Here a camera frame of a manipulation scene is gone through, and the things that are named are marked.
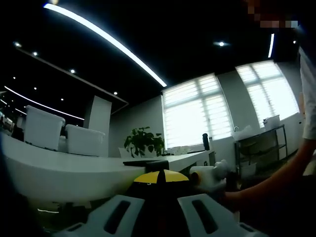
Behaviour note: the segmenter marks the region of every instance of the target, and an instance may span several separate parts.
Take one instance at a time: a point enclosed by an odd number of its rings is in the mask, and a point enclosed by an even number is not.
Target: yellow object
[[[188,181],[189,179],[187,178],[187,176],[178,173],[178,172],[174,172],[171,170],[164,170],[164,174],[166,176],[166,182],[178,182],[178,181]]]
[[[181,173],[167,170],[167,169],[164,169],[163,171],[164,171],[166,182],[179,182],[179,181],[188,181],[189,180],[185,175],[183,175]],[[156,184],[159,172],[160,171],[143,174],[143,175],[137,177],[134,180],[134,182]]]
[[[158,174],[159,171],[142,174],[141,176],[137,177],[134,182],[156,184]]]

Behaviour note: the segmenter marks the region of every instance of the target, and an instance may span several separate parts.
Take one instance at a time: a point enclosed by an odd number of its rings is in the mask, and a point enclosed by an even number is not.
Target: white pillar
[[[102,156],[109,156],[109,127],[112,103],[98,96],[87,106],[83,127],[105,133]]]

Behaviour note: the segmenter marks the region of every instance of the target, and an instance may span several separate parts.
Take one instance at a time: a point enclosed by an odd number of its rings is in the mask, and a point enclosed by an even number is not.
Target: white box
[[[27,106],[24,141],[37,147],[58,150],[59,136],[65,120],[43,110]]]
[[[265,126],[266,131],[269,131],[271,129],[274,129],[280,126],[280,115],[267,118],[266,121],[264,122],[264,126]]]
[[[105,134],[83,127],[66,125],[68,153],[101,156]]]

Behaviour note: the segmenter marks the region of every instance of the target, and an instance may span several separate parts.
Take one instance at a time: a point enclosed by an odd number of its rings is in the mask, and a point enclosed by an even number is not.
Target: window blind
[[[263,119],[280,115],[285,119],[299,112],[293,91],[273,61],[237,67],[255,108],[260,127]]]
[[[231,116],[214,74],[164,90],[163,114],[167,148],[201,144],[204,133],[214,140],[231,135]]]

